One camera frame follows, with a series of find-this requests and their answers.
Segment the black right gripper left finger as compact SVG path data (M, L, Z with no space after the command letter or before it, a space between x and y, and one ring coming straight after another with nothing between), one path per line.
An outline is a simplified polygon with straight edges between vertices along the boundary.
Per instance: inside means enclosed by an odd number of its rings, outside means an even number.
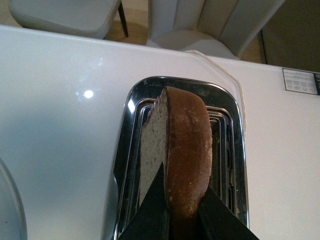
M160 165L138 211L119 236L120 240L168 240L170 214L164 190L164 166Z

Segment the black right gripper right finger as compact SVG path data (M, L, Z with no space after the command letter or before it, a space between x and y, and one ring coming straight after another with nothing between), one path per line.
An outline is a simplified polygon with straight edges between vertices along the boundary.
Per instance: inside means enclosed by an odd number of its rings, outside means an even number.
M210 187L199 203L198 232L201 240L257 239Z

